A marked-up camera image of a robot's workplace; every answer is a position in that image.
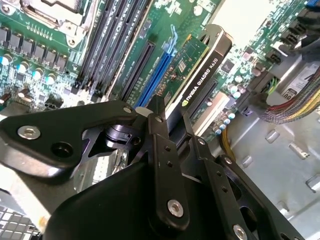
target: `metal grille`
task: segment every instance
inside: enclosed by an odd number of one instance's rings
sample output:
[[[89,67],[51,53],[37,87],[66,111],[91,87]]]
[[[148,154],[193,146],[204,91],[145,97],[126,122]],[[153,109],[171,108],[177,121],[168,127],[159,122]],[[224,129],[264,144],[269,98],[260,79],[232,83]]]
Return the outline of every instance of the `metal grille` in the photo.
[[[30,240],[38,234],[29,218],[0,206],[0,240]]]

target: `yellow wire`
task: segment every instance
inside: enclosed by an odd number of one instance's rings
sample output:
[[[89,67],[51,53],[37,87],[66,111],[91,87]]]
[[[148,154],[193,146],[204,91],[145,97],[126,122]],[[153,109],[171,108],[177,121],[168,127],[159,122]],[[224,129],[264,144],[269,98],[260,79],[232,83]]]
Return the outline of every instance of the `yellow wire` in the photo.
[[[301,116],[304,112],[314,108],[320,102],[320,89],[318,92],[295,114],[289,116],[287,119],[294,119]]]
[[[236,161],[236,156],[234,152],[232,151],[229,141],[228,141],[228,127],[222,131],[222,144],[224,146],[224,149],[226,151],[226,154],[233,160]]]

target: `blue pcie slot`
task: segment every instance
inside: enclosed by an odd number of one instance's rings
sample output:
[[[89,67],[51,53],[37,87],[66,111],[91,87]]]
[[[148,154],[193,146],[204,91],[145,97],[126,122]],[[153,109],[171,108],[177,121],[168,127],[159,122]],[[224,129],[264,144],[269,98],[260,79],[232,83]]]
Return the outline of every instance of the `blue pcie slot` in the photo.
[[[160,83],[162,77],[164,76],[167,68],[169,67],[169,64],[171,63],[171,60],[174,56],[172,56],[169,53],[164,53],[160,59],[160,62],[158,63],[154,73],[152,74],[150,80],[146,84],[145,88],[142,91],[142,94],[140,95],[138,101],[136,102],[134,108],[136,107],[145,107],[147,103],[149,102],[149,99],[153,95],[154,91],[156,90],[156,87]]]
[[[309,0],[306,5],[306,7],[309,7],[309,8],[320,8],[320,1],[319,0]]]

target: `silver screw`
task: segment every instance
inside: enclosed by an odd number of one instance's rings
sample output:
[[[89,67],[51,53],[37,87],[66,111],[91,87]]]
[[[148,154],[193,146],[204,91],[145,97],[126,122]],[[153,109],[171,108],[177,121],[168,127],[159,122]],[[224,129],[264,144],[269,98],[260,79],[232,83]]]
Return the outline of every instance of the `silver screw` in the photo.
[[[156,116],[156,117],[155,117],[155,120],[157,120],[159,123],[162,123],[162,122],[163,122],[162,118],[159,117],[159,116]]]
[[[125,112],[127,112],[128,114],[132,113],[131,109],[128,108],[128,107],[126,107],[126,106],[123,108],[123,110],[124,110]]]
[[[202,138],[198,138],[198,142],[202,145],[206,144],[205,140],[203,140]]]
[[[17,133],[21,138],[28,140],[38,139],[41,135],[39,128],[36,126],[22,126]]]
[[[2,6],[2,10],[3,10],[5,13],[9,13],[9,12],[10,12],[10,8],[9,8],[7,5],[3,5],[3,6]]]
[[[180,202],[178,202],[175,199],[171,199],[168,201],[168,210],[169,212],[177,217],[177,218],[181,218],[184,215],[184,208],[182,207],[182,205],[180,204]]]
[[[69,40],[68,43],[69,43],[71,46],[73,46],[73,45],[76,44],[75,40],[73,40],[73,39]]]
[[[226,161],[227,164],[232,164],[232,161],[230,160],[230,158],[225,157],[224,160]]]
[[[233,226],[234,234],[238,237],[240,240],[248,240],[247,234],[245,230],[240,227],[238,224]]]

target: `white label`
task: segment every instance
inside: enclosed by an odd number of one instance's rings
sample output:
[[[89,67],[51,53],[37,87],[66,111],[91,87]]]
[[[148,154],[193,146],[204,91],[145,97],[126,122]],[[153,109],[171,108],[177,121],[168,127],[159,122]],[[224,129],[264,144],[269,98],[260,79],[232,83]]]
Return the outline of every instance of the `white label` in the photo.
[[[282,96],[290,100],[294,96],[296,96],[300,91],[306,86],[308,81],[311,79],[313,74],[318,69],[319,64],[312,64],[311,66],[307,66],[304,68],[298,76],[290,83],[289,86],[286,87],[286,89],[282,92]]]

